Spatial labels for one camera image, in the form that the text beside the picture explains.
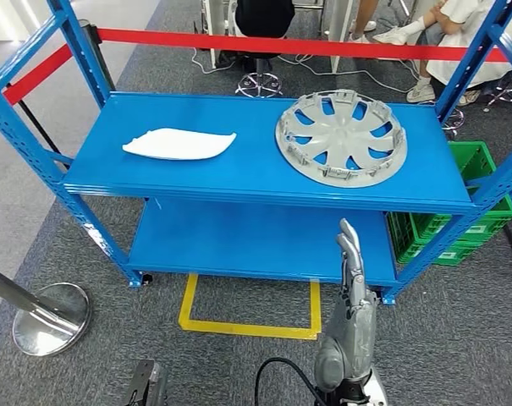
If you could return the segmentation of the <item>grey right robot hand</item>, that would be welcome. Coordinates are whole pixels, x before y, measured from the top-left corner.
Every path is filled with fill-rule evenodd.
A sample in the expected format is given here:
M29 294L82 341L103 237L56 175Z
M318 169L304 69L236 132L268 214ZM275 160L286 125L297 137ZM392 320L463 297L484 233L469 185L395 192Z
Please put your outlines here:
M342 283L314 363L317 386L331 392L344 381L364 383L372 369L377 294L365 281L360 240L346 219L339 222Z

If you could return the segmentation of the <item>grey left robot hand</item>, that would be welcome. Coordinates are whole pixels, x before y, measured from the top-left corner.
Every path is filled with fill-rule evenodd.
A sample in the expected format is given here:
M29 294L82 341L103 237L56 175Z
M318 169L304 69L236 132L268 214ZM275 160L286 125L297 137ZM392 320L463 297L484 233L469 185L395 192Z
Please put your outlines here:
M152 385L152 397L149 403L150 406L166 406L168 398L168 372L159 364L155 363L153 367L150 382Z

